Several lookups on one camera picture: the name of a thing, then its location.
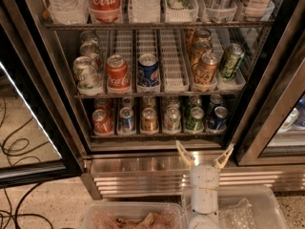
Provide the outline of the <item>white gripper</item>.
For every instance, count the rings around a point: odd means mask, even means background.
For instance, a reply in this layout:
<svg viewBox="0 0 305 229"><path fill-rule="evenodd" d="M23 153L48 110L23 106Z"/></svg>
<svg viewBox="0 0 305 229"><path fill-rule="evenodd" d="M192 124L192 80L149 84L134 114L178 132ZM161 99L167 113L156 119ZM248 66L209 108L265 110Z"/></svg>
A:
<svg viewBox="0 0 305 229"><path fill-rule="evenodd" d="M191 181L191 206L199 214L210 214L218 210L218 188L219 172L226 166L234 145L228 148L213 160L212 165L199 164L194 167L195 157L189 153L179 140L175 142L175 147L188 166Z"/></svg>

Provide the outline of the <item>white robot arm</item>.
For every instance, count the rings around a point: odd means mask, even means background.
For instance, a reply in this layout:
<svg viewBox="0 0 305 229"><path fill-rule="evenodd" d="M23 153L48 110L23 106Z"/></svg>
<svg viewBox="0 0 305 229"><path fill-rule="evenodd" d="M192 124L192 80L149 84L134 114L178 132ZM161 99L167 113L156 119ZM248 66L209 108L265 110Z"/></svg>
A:
<svg viewBox="0 0 305 229"><path fill-rule="evenodd" d="M189 167L192 218L188 229L221 229L218 222L218 189L220 172L227 164L234 146L229 147L212 162L196 163L179 140L175 147Z"/></svg>

